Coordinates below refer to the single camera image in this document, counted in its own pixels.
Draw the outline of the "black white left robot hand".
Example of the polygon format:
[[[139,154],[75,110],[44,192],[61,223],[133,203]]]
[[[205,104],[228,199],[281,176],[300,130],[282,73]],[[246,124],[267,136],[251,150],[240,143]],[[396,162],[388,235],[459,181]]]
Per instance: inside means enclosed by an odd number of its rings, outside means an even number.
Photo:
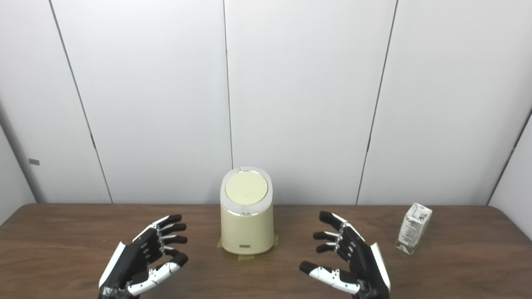
[[[138,299],[160,285],[188,262],[188,256],[172,244],[186,244],[188,238],[180,214],[158,219],[144,228],[130,243],[118,243],[99,278],[99,299]]]

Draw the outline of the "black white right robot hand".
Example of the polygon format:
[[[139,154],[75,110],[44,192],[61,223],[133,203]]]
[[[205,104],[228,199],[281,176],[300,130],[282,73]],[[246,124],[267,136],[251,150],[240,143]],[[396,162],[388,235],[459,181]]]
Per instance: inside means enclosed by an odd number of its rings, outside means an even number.
[[[351,294],[354,299],[389,299],[391,280],[377,243],[368,244],[355,227],[341,216],[321,211],[319,220],[335,232],[315,232],[315,240],[325,240],[317,253],[334,252],[348,263],[349,270],[302,261],[300,271],[329,286]]]

